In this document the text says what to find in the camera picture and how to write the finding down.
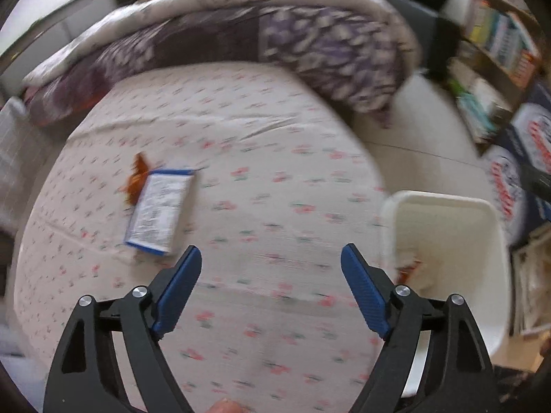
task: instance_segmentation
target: floral bedsheet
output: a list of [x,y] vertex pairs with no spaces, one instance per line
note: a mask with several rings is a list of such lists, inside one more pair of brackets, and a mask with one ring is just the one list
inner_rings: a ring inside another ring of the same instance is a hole
[[[357,138],[282,68],[215,63],[117,83],[70,136],[21,242],[14,310],[50,364],[78,298],[121,297],[176,258],[124,245],[134,154],[198,171],[185,249],[203,272],[160,342],[195,411],[350,409],[378,356],[340,268],[380,260],[381,178]],[[131,403],[143,407],[122,359]]]

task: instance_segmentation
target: white basket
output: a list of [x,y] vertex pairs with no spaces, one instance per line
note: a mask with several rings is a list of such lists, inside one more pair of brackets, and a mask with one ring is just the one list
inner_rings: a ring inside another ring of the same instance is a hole
[[[424,261],[439,262],[436,284],[419,294],[461,294],[491,357],[507,333],[511,306],[507,245],[494,207],[481,199],[400,191],[384,203],[381,217],[387,268],[398,267],[398,250],[418,250]],[[419,338],[404,396],[417,392],[429,337]]]

